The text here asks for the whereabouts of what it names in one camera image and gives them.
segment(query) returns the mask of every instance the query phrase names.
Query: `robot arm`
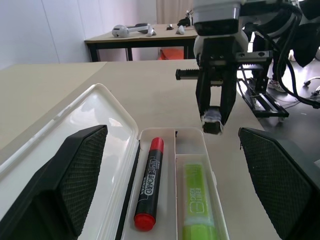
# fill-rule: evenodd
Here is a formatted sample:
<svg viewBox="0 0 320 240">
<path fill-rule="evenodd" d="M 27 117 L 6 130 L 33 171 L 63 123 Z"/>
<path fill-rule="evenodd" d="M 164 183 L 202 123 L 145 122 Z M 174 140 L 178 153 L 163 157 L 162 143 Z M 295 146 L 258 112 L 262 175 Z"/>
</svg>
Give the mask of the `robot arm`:
<svg viewBox="0 0 320 240">
<path fill-rule="evenodd" d="M 313 7 L 319 4 L 317 0 L 305 2 Z M 222 132 L 236 100 L 239 66 L 271 63 L 271 51 L 247 53 L 249 41 L 243 27 L 258 23 L 274 39 L 288 33 L 295 16 L 280 12 L 287 11 L 281 8 L 283 3 L 288 0 L 194 0 L 193 24 L 198 33 L 194 55 L 199 65 L 196 99 L 204 132 Z M 221 87 L 220 106 L 210 106 L 212 86 Z"/>
</svg>

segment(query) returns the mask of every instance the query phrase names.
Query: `floor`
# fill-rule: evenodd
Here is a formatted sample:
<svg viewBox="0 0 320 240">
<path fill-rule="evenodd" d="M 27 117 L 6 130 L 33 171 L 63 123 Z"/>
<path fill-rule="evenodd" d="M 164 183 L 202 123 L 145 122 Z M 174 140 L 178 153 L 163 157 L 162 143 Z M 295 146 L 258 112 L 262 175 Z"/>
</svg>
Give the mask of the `floor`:
<svg viewBox="0 0 320 240">
<path fill-rule="evenodd" d="M 320 76 L 320 62 L 313 61 L 305 68 L 300 67 L 296 62 L 292 65 L 299 95 L 305 98 L 310 97 L 311 92 L 320 86 L 320 79 L 312 81 L 308 87 L 304 86 L 304 81 Z M 283 77 L 283 83 L 292 90 L 291 76 L 288 70 Z M 296 99 L 286 93 L 279 93 L 272 89 L 269 89 L 268 92 L 277 98 L 284 108 L 287 108 L 290 116 L 282 123 L 276 117 L 261 118 L 259 121 L 264 129 L 292 140 L 313 161 L 320 160 L 320 109 L 313 109 L 303 103 L 293 103 Z"/>
</svg>

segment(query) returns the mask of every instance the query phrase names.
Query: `green marker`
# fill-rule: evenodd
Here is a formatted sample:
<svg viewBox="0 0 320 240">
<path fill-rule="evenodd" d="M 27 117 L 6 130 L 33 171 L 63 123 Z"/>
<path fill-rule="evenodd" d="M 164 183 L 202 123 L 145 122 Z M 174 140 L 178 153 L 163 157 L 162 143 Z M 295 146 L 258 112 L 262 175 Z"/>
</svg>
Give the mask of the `green marker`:
<svg viewBox="0 0 320 240">
<path fill-rule="evenodd" d="M 218 240 L 202 163 L 183 165 L 183 240 Z"/>
</svg>

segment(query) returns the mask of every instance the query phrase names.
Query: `orange object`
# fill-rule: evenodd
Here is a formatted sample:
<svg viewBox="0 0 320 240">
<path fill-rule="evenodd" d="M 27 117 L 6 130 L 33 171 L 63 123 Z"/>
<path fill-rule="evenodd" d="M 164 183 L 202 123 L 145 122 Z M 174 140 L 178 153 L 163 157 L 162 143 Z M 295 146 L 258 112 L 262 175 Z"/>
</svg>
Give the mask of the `orange object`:
<svg viewBox="0 0 320 240">
<path fill-rule="evenodd" d="M 184 51 L 176 48 L 161 49 L 161 55 L 158 60 L 181 60 L 184 59 Z"/>
</svg>

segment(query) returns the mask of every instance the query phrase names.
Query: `wooden table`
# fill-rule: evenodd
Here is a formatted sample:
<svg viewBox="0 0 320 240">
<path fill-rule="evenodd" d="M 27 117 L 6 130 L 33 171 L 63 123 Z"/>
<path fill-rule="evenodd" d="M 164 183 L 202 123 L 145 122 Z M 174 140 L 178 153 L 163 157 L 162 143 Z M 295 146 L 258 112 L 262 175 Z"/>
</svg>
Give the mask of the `wooden table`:
<svg viewBox="0 0 320 240">
<path fill-rule="evenodd" d="M 167 24 L 157 24 L 153 28 L 155 36 L 147 37 L 140 32 L 130 33 L 130 37 L 114 37 L 112 32 L 85 40 L 92 62 L 99 62 L 100 49 L 126 49 L 128 61 L 133 60 L 132 48 L 153 48 L 153 47 L 184 47 L 184 59 L 194 59 L 194 43 L 197 33 L 193 27 L 185 27 L 185 34 L 176 34 L 178 29 L 174 24 L 173 30 L 167 30 Z"/>
<path fill-rule="evenodd" d="M 14 65 L 0 71 L 0 164 L 91 85 L 105 85 L 138 125 L 198 127 L 195 80 L 176 81 L 176 69 L 195 60 Z M 212 88 L 212 104 L 220 89 Z M 280 240 L 255 192 L 240 127 L 263 129 L 237 95 L 222 135 L 205 134 L 230 240 Z"/>
</svg>

